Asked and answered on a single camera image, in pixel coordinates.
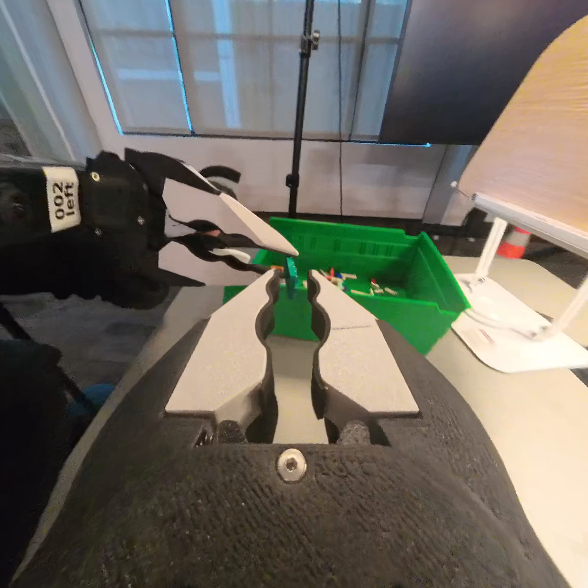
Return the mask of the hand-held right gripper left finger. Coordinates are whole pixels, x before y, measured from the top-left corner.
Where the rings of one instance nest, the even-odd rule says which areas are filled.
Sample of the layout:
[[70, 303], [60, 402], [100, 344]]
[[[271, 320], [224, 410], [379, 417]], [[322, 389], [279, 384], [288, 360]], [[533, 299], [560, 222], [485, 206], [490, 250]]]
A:
[[273, 435], [277, 401], [267, 337], [275, 326], [281, 275], [270, 269], [209, 318], [165, 413], [236, 422], [247, 435]]

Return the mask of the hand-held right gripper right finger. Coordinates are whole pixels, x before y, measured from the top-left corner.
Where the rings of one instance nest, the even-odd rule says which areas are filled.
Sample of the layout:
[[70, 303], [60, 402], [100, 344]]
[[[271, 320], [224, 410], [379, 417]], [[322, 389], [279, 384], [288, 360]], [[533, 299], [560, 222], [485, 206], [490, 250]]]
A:
[[307, 276], [307, 297], [319, 340], [312, 364], [312, 406], [328, 442], [340, 441], [349, 424], [358, 424], [367, 442], [384, 442], [381, 420], [420, 418], [376, 316], [317, 270]]

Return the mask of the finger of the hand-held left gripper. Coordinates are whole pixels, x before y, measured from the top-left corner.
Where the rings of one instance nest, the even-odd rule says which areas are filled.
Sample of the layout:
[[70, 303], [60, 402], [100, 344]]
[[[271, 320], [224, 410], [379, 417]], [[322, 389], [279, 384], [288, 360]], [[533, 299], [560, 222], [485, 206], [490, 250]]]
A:
[[250, 254], [235, 246], [214, 246], [200, 238], [172, 239], [158, 253], [159, 269], [205, 286], [249, 286], [276, 268], [252, 262]]
[[215, 225], [222, 233], [244, 236], [262, 249], [290, 257], [299, 254], [283, 235], [223, 192], [215, 195], [166, 179], [163, 199], [165, 235], [169, 238], [195, 232], [188, 224], [202, 221]]

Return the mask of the pile of lego pieces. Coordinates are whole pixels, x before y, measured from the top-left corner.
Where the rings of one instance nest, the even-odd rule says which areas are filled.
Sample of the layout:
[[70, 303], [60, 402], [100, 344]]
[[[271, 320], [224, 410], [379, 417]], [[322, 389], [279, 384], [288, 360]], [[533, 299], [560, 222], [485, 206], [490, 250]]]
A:
[[331, 268], [319, 269], [318, 272], [335, 287], [349, 295], [372, 296], [378, 298], [405, 298], [406, 290], [398, 285], [388, 285], [382, 280], [344, 273]]

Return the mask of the green plastic bin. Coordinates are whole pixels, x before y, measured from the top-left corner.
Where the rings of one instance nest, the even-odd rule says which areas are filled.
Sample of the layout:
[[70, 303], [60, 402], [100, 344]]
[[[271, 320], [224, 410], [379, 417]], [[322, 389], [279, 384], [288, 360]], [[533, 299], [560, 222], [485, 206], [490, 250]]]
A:
[[318, 340], [311, 327], [312, 306], [307, 298], [310, 270], [334, 268], [405, 289], [405, 298], [345, 294], [389, 323], [423, 355], [470, 307], [437, 247], [423, 232], [409, 236], [400, 229], [280, 217], [271, 217], [269, 224], [299, 252], [295, 258], [299, 277], [296, 298], [289, 300], [281, 285], [275, 306], [275, 335]]

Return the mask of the teal lego plate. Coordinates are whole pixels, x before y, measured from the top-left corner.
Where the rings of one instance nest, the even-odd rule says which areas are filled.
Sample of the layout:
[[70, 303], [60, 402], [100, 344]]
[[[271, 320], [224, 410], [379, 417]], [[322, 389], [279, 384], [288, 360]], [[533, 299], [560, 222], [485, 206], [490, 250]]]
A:
[[284, 269], [284, 284], [286, 288], [286, 294], [289, 300], [294, 300], [296, 298], [296, 289], [299, 283], [298, 277], [298, 269], [295, 264], [295, 260], [293, 257], [287, 256], [285, 257]]

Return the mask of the person's left forearm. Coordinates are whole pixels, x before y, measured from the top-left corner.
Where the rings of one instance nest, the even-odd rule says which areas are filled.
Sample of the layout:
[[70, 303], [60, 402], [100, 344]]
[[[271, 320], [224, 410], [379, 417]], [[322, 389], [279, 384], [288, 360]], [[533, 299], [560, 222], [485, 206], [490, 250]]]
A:
[[1, 250], [1, 295], [50, 294], [58, 300], [98, 296], [84, 263], [60, 251], [17, 247]]

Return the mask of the person's left hand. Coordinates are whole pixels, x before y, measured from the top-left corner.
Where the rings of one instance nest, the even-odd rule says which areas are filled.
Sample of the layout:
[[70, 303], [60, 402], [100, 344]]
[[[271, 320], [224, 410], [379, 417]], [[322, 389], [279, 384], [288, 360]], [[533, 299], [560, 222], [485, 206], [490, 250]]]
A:
[[111, 255], [91, 255], [78, 261], [62, 283], [63, 291], [84, 299], [100, 298], [115, 306], [149, 310], [160, 305], [174, 288], [199, 288], [204, 283], [158, 268], [154, 255], [124, 265]]

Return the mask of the black tripod pole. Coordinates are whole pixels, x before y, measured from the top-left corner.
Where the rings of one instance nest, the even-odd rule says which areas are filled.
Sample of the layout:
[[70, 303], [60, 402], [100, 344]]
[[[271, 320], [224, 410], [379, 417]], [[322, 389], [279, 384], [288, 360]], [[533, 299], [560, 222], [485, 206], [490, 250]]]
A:
[[305, 1], [303, 31], [299, 45], [299, 77], [296, 100], [295, 128], [293, 133], [292, 165], [286, 176], [286, 186], [289, 189], [288, 217], [297, 216], [298, 191], [300, 184], [300, 160], [302, 156], [303, 128], [309, 65], [313, 51], [319, 47], [320, 32], [313, 29], [314, 1]]

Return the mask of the white framed window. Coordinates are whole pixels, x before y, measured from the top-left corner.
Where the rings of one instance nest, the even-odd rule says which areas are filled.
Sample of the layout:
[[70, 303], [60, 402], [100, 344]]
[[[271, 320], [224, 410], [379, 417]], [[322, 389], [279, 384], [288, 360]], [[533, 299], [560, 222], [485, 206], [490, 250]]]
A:
[[[75, 1], [121, 134], [290, 139], [305, 1]], [[315, 1], [303, 137], [374, 141], [408, 1]]]

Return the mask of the orange traffic cone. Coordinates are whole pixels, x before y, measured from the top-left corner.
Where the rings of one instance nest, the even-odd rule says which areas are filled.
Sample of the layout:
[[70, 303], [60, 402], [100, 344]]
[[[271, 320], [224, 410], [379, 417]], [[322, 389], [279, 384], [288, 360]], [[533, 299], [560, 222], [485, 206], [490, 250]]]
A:
[[518, 226], [512, 227], [498, 246], [496, 255], [506, 259], [522, 259], [531, 237], [531, 232]]

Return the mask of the person's black sweater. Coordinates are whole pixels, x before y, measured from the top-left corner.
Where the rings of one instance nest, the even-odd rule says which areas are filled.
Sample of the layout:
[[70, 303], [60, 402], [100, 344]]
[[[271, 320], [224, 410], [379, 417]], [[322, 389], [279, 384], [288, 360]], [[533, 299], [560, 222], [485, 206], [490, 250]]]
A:
[[60, 360], [45, 344], [1, 341], [1, 587], [24, 556], [64, 460]]

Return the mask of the light wooden board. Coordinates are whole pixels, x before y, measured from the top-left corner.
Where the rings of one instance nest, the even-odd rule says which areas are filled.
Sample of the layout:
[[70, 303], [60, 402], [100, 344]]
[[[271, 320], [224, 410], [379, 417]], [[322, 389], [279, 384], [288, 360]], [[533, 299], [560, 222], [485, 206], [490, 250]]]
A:
[[587, 257], [587, 17], [543, 51], [456, 187], [477, 208]]

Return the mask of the dark screen panel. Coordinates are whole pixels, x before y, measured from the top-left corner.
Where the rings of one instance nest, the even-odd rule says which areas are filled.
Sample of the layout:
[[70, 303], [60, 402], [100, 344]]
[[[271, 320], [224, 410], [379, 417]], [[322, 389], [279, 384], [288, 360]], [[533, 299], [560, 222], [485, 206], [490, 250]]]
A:
[[409, 1], [379, 141], [480, 145], [587, 1]]

